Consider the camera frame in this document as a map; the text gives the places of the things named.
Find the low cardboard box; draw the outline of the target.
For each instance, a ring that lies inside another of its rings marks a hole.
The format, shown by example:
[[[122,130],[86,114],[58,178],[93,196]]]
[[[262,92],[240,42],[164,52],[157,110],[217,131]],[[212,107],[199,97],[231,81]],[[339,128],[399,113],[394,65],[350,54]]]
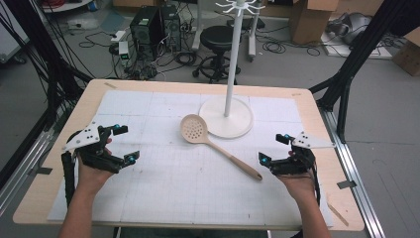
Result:
[[[420,76],[420,27],[405,36],[407,42],[392,58],[411,76]]]

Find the person's left hand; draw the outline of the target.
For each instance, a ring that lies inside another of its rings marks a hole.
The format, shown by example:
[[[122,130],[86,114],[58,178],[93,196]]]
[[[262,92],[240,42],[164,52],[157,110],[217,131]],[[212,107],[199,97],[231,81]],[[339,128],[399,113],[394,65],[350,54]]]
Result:
[[[85,196],[95,196],[112,175],[113,173],[108,171],[88,167],[79,160],[76,193]]]

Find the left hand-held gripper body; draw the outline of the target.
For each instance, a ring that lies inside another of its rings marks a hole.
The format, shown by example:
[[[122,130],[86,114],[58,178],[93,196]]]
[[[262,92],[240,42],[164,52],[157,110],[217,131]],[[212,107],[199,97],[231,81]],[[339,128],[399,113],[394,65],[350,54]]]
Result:
[[[124,159],[112,156],[106,149],[109,135],[106,127],[91,122],[86,128],[73,133],[63,146],[64,152],[73,150],[88,167],[117,174],[125,167]]]

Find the grey bundled bag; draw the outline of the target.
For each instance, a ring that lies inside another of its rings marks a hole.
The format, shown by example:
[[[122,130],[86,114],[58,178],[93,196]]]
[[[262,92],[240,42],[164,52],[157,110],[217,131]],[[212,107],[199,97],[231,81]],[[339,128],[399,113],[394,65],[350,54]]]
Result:
[[[362,13],[344,13],[327,23],[325,32],[339,37],[345,44],[351,45],[366,30],[371,17]]]

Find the white stand leg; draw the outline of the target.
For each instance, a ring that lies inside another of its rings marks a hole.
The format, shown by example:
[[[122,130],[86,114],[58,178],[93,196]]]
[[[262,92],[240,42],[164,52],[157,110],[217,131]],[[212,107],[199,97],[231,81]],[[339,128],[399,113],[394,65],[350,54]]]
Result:
[[[252,25],[249,32],[249,42],[248,42],[248,60],[253,61],[256,57],[256,29],[258,24],[259,12],[256,12],[252,19]]]
[[[197,52],[199,50],[200,47],[200,35],[202,33],[203,30],[203,25],[202,25],[202,7],[203,7],[203,1],[204,0],[197,0],[197,16],[196,16],[196,31],[195,31],[195,35],[194,35],[194,39],[192,42],[192,46],[191,49],[194,52]]]

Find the tall cardboard box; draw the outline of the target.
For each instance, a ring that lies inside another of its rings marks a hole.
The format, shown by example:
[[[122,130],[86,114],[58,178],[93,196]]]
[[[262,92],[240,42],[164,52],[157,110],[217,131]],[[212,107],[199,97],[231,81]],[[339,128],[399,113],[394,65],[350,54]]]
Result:
[[[293,0],[289,17],[291,41],[297,45],[316,45],[339,0]]]

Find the small white box device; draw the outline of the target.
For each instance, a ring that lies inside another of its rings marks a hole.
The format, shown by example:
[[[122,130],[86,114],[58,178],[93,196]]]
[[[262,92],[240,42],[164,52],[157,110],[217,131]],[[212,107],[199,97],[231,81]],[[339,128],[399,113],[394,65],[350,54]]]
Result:
[[[127,41],[122,41],[119,43],[119,56],[121,60],[128,60],[129,57],[129,44]]]

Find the white round table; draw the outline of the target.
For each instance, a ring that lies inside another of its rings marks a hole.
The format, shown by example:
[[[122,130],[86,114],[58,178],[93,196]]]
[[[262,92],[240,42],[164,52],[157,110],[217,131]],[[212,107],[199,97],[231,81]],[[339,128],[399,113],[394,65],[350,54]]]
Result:
[[[45,0],[42,9],[46,13],[58,13],[86,6],[92,0]]]

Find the aluminium rail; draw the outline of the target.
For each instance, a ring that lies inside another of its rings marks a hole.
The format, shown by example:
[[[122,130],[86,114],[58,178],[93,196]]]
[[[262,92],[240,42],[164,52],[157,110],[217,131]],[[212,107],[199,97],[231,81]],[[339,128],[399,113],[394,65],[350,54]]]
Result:
[[[17,154],[17,167],[0,188],[0,217],[4,215],[30,174],[37,170],[36,164],[46,155],[53,140],[54,130],[42,131],[25,144],[21,154]]]
[[[362,216],[370,238],[386,238],[380,221],[368,197],[367,190],[360,176],[350,148],[346,142],[343,142],[336,132],[338,122],[333,112],[320,109],[320,115],[323,118],[330,138],[336,144],[336,153],[346,176],[348,188],[352,191],[356,204]]]

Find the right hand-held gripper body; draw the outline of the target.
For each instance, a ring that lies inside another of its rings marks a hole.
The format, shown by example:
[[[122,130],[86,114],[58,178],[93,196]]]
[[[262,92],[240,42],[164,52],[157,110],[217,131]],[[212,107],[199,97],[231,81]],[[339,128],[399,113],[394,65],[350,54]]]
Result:
[[[293,141],[289,144],[292,154],[286,159],[271,160],[271,166],[268,168],[275,176],[304,174],[315,165],[313,149],[335,147],[333,142],[320,139],[305,132],[301,132],[292,138]]]

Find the beige slotted spoon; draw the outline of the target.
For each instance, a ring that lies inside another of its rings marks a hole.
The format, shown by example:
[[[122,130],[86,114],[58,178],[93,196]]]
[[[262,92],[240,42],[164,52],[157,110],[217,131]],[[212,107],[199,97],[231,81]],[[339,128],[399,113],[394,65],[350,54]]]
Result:
[[[261,181],[263,176],[254,168],[220,148],[209,140],[207,124],[202,117],[196,114],[186,115],[180,122],[181,136],[191,144],[205,144],[225,156],[231,163],[237,166],[251,178]]]

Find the large black computer tower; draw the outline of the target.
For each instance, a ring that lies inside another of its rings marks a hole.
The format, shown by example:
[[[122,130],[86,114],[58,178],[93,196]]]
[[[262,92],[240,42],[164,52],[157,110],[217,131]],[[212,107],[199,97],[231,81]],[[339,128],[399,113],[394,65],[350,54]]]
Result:
[[[132,39],[138,56],[143,60],[155,60],[158,43],[163,38],[158,6],[143,6],[130,24]]]

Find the thin wooden stick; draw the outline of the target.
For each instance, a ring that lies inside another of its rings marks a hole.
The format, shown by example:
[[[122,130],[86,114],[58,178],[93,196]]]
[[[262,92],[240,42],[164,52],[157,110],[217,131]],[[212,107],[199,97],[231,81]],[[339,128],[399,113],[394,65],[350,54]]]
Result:
[[[345,219],[345,217],[330,203],[327,202],[329,209],[339,218],[339,220],[346,226],[349,226],[349,222]]]

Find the person's right hand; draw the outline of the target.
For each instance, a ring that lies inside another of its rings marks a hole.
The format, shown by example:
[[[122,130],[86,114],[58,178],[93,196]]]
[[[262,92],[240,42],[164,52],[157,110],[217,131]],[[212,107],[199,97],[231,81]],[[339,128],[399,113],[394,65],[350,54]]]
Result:
[[[277,177],[295,200],[315,197],[312,176],[309,173],[301,175],[282,175]]]

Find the white utensil rack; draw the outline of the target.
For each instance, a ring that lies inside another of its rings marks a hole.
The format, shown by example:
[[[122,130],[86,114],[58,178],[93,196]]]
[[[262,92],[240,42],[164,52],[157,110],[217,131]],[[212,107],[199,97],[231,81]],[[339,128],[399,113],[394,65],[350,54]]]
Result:
[[[247,134],[254,123],[254,114],[251,107],[241,99],[235,98],[233,94],[243,18],[245,12],[248,11],[254,15],[254,21],[257,23],[260,9],[263,9],[264,5],[263,0],[226,1],[227,4],[218,4],[218,6],[228,7],[226,13],[235,11],[227,92],[225,96],[218,96],[205,101],[199,110],[199,116],[207,123],[210,134],[220,138],[234,139]]]

